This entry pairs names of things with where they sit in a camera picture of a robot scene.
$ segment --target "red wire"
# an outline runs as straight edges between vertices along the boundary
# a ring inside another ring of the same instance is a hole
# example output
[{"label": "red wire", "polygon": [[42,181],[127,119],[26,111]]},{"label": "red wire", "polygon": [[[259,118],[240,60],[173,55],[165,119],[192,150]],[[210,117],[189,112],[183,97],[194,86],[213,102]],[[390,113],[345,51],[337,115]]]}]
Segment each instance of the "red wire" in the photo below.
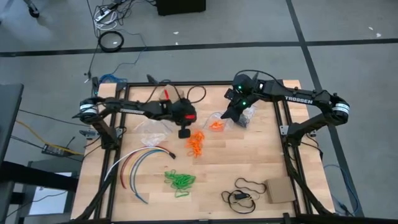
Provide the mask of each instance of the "red wire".
[{"label": "red wire", "polygon": [[122,186],[124,189],[127,189],[126,186],[124,185],[124,181],[123,181],[123,172],[124,172],[124,168],[126,168],[127,162],[130,161],[131,157],[134,155],[135,153],[132,153],[129,157],[127,157],[127,159],[123,162],[122,165],[122,169],[120,170],[120,183],[122,183]]},{"label": "red wire", "polygon": [[[170,152],[169,150],[167,150],[167,149],[164,148],[164,147],[161,147],[161,146],[155,146],[155,147],[159,147],[159,148],[161,148],[161,149],[166,150],[167,152]],[[131,157],[132,157],[135,153],[136,153],[136,152],[132,153],[129,157],[127,157],[127,159],[123,162],[122,168],[121,168],[121,170],[120,170],[120,183],[122,183],[122,186],[123,186],[124,189],[127,189],[127,188],[126,188],[126,186],[124,185],[124,181],[123,181],[123,172],[124,172],[124,169],[125,169],[126,166],[127,166],[127,163],[130,161]]]},{"label": "red wire", "polygon": [[167,90],[164,90],[164,95],[166,96],[166,100],[169,99],[169,93],[167,93]]}]

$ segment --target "yellow cable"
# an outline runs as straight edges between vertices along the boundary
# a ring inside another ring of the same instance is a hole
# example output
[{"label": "yellow cable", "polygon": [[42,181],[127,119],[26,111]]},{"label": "yellow cable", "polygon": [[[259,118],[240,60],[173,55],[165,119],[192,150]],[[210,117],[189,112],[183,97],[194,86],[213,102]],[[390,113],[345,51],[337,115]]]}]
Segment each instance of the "yellow cable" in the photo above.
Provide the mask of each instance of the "yellow cable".
[{"label": "yellow cable", "polygon": [[26,125],[25,123],[23,123],[23,122],[21,122],[21,121],[16,121],[16,122],[17,122],[18,124],[22,125],[23,127],[27,128],[38,140],[42,141],[44,144],[48,144],[48,145],[51,146],[51,147],[54,147],[54,148],[57,148],[57,149],[61,149],[61,150],[65,151],[65,152],[70,152],[70,153],[72,153],[72,154],[74,154],[74,155],[83,155],[83,153],[75,152],[75,151],[70,150],[70,149],[67,149],[67,148],[65,148],[65,147],[56,146],[56,145],[54,145],[54,144],[51,144],[51,143],[45,141],[44,139],[42,139],[32,128],[30,128],[30,127],[29,127],[28,125]]}]

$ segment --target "green rubber band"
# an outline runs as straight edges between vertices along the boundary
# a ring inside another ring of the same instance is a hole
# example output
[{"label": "green rubber band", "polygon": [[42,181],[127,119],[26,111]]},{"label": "green rubber band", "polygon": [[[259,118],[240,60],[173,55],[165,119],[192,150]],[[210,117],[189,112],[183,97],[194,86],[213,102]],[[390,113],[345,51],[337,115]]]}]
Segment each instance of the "green rubber band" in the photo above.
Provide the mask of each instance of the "green rubber band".
[{"label": "green rubber band", "polygon": [[196,177],[189,174],[177,174],[175,170],[164,172],[165,183],[172,183],[171,188],[176,189],[174,193],[174,197],[184,197],[189,195],[189,192],[186,191],[192,187],[192,184],[195,182]]}]

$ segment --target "white paper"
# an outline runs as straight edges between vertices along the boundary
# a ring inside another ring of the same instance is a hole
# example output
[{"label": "white paper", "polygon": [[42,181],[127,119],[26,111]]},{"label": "white paper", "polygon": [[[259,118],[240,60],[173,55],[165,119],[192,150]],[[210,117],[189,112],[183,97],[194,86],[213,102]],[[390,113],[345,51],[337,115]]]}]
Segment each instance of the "white paper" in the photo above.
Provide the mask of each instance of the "white paper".
[{"label": "white paper", "polygon": [[[71,172],[57,173],[67,177],[71,177]],[[56,190],[45,187],[36,187],[33,201],[40,200],[48,195],[57,195],[54,197],[47,197],[39,202],[33,202],[30,207],[29,215],[44,215],[44,214],[58,214],[63,213],[67,201],[68,192],[64,190]]]}]

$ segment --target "white wire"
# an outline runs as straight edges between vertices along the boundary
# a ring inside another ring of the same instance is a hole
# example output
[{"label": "white wire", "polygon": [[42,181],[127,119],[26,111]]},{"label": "white wire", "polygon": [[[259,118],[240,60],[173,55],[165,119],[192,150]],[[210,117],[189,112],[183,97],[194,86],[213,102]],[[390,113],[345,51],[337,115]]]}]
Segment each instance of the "white wire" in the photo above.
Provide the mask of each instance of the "white wire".
[{"label": "white wire", "polygon": [[[113,11],[112,14],[111,14],[110,20],[108,20],[108,21],[106,21],[106,22],[97,23],[97,21],[95,20],[95,18],[97,18],[98,13],[100,13],[100,11],[101,11],[102,9],[106,9],[106,10],[107,10],[108,8],[107,8],[107,7],[103,7],[103,8],[101,8],[100,10],[98,10],[98,11],[96,11],[96,12],[94,13],[94,18],[93,18],[93,20],[94,20],[94,25],[95,25],[95,27],[96,27],[97,29],[103,30],[103,31],[113,30],[115,27],[118,26],[118,22],[116,22],[116,19],[118,18],[118,13],[117,13],[116,11]],[[107,28],[107,29],[103,28],[104,26],[111,25],[112,23],[114,23],[114,25],[113,25],[112,28]]]},{"label": "white wire", "polygon": [[153,146],[153,147],[152,147],[152,146],[151,146],[151,147],[142,147],[142,148],[140,148],[140,149],[136,149],[136,150],[134,150],[134,151],[131,151],[131,152],[127,153],[125,156],[123,156],[122,158],[120,158],[120,160],[116,161],[116,162],[111,166],[111,168],[109,168],[108,172],[107,172],[106,175],[105,175],[104,180],[106,180],[106,178],[108,177],[108,175],[111,173],[113,167],[115,167],[118,163],[120,163],[120,161],[122,161],[122,160],[123,160],[124,158],[126,158],[127,156],[130,156],[131,154],[133,154],[133,153],[135,153],[135,152],[138,152],[138,151],[140,151],[140,150],[144,150],[144,149],[159,149],[159,150],[165,151],[167,154],[169,153],[167,150],[162,149],[162,148],[159,148],[159,147],[155,147],[155,146]]}]

